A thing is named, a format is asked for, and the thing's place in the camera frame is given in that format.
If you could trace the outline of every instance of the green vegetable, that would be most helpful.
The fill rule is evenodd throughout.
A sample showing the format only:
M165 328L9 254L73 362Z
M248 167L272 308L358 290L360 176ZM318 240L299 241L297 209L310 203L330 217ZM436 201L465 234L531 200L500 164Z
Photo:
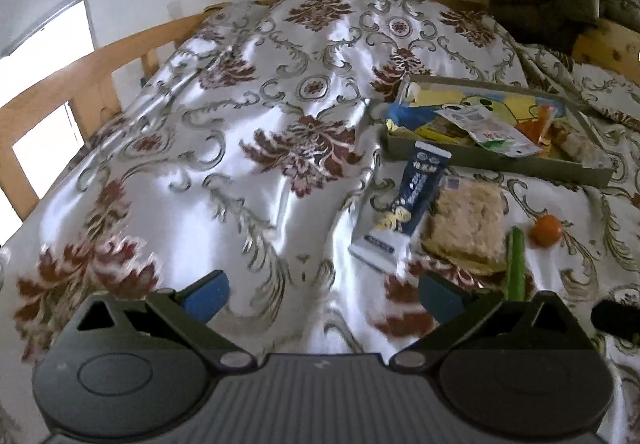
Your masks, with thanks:
M502 282L502 293L507 301L525 300L527 266L524 260L524 233L518 227L507 234L507 275Z

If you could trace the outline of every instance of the orange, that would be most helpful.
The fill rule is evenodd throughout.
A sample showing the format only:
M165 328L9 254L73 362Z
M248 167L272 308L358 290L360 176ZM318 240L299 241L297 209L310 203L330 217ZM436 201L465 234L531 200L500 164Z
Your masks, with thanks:
M562 238L562 222L553 215L545 215L538 219L529 234L540 247L551 247Z

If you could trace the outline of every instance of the cardboard box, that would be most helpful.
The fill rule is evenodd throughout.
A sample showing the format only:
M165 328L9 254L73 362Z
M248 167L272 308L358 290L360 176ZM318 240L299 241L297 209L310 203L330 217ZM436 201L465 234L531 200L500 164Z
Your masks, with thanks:
M504 84L492 84L448 77L414 76L411 77L410 81L409 79L405 79L402 82L398 92L398 99L400 101L406 99L410 82L420 84L420 87L424 90L463 91L464 93L473 93L480 97L483 95L491 97L493 91L494 94L495 92L521 94L558 102L564 106L565 114L570 124L576 129L583 131L596 146L602 149L602 144L600 144L584 117L576 109L574 104L562 96ZM580 163L570 160L539 156L513 159L493 153L477 145L463 146L452 143L434 142L431 140L426 141L449 151L452 155L450 163L452 166L520 173L530 177L593 186L595 188L606 187L614 173L613 167L594 169L584 167ZM385 147L389 159L407 160L414 151L415 140L387 134L383 138L383 143L386 144Z

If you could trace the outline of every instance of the floral bedspread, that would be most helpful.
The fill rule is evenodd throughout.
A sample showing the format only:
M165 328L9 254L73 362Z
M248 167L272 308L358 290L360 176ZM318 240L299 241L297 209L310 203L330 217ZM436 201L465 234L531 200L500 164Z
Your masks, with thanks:
M561 218L560 245L527 249L530 289L558 292L616 377L601 435L640 443L639 349L589 322L601 298L640 303L640 90L429 0L238 4L169 59L0 252L0 443L46 434L33 364L93 291L140 298L223 269L232 296L210 326L258 357L388 359L436 324L417 302L425 268L495 286L423 254L385 277L347 251L402 173L380 134L405 74L530 84L590 117L616 165L602 191L452 171L498 183L509 223Z

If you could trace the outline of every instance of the wooden headboard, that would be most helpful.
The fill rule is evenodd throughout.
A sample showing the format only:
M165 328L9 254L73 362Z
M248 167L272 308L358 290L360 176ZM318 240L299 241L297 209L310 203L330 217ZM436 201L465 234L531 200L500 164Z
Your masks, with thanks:
M270 5L279 0L262 0ZM462 0L435 0L463 10L482 10L479 3ZM25 220L38 203L38 196L15 156L14 144L55 109L69 102L84 140L120 111L120 102L111 74L125 64L140 59L143 73L151 78L159 68L156 49L167 43L176 47L189 38L207 13L224 8L228 3L208 7L196 14L144 30L78 59L69 66L41 80L0 107L0 188L21 220ZM640 84L638 52L640 34L619 26L604 24L602 30L592 30L578 39L574 56L578 61L601 64L618 70ZM624 52L624 63L612 63ZM635 56L636 62L628 61Z

